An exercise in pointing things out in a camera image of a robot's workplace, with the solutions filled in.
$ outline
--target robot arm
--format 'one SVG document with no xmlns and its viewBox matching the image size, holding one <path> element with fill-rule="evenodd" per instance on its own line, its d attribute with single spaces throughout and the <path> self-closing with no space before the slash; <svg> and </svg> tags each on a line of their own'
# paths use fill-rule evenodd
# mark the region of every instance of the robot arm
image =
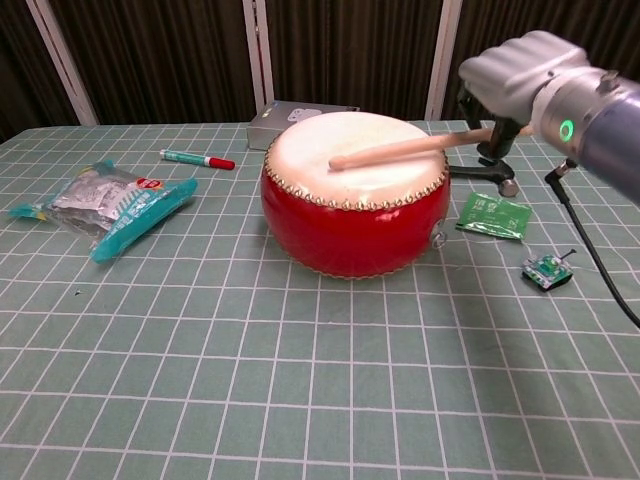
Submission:
<svg viewBox="0 0 640 480">
<path fill-rule="evenodd" d="M 465 89 L 640 205 L 640 85 L 533 31 L 464 61 Z"/>
</svg>

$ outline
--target red marker cap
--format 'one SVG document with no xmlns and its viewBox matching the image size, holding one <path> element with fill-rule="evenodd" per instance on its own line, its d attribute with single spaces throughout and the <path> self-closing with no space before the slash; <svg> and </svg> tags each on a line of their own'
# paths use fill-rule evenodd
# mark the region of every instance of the red marker cap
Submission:
<svg viewBox="0 0 640 480">
<path fill-rule="evenodd" d="M 209 157 L 208 162 L 211 168 L 222 168 L 223 170 L 233 170 L 236 166 L 235 162 L 224 158 Z"/>
</svg>

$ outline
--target black tripod stand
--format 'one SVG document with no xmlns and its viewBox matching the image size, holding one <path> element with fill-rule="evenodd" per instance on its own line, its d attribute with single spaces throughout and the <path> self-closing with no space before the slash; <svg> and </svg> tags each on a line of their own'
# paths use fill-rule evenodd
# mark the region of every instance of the black tripod stand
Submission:
<svg viewBox="0 0 640 480">
<path fill-rule="evenodd" d="M 472 113 L 475 101 L 475 98 L 462 87 L 458 94 L 458 108 L 462 111 L 470 129 L 482 128 L 480 120 Z M 477 147 L 480 154 L 478 162 L 484 166 L 451 166 L 451 175 L 453 177 L 493 182 L 498 185 L 500 195 L 503 197 L 515 197 L 519 192 L 518 184 L 515 181 L 515 173 L 503 158 L 511 150 L 513 141 L 522 127 L 523 125 L 519 125 L 509 118 L 496 118 L 491 139 L 488 142 L 478 144 Z"/>
</svg>

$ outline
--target green led light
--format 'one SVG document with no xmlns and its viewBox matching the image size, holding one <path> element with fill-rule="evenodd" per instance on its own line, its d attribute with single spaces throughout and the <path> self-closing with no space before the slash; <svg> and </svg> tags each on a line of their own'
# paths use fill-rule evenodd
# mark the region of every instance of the green led light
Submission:
<svg viewBox="0 0 640 480">
<path fill-rule="evenodd" d="M 565 120 L 560 124 L 560 139 L 563 142 L 568 142 L 573 137 L 573 122 L 571 120 Z"/>
</svg>

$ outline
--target plastic snack bag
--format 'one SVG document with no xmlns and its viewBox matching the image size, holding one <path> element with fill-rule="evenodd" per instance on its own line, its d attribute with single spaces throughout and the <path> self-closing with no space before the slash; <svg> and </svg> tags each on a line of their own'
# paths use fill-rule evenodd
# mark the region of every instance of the plastic snack bag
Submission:
<svg viewBox="0 0 640 480">
<path fill-rule="evenodd" d="M 196 187 L 194 178 L 149 180 L 107 160 L 83 168 L 46 202 L 18 205 L 9 215 L 50 221 L 89 238 L 91 259 L 102 263 L 183 205 Z"/>
</svg>

